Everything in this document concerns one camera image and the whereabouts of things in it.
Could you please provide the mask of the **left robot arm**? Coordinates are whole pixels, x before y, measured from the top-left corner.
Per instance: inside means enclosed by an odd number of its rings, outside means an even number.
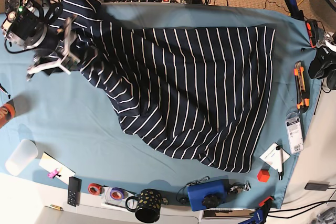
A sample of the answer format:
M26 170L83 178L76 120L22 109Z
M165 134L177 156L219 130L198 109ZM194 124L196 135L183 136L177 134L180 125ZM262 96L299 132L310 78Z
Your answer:
M325 0L335 10L335 0ZM325 32L320 38L315 36L313 43L317 47L316 56L312 60L308 74L312 79L332 78L335 75L335 32Z

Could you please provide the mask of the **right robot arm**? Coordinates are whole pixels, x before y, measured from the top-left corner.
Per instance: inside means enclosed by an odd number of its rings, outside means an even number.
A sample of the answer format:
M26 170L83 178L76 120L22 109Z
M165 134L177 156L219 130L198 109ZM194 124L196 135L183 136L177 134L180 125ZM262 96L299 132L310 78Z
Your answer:
M71 74L80 63L72 52L77 34L72 24L77 16L67 17L56 30L51 25L63 11L62 3L50 0L5 0L6 18L1 25L4 47L10 54L11 44L21 48L20 53L34 51L33 64L27 69L27 79L34 74L62 71Z

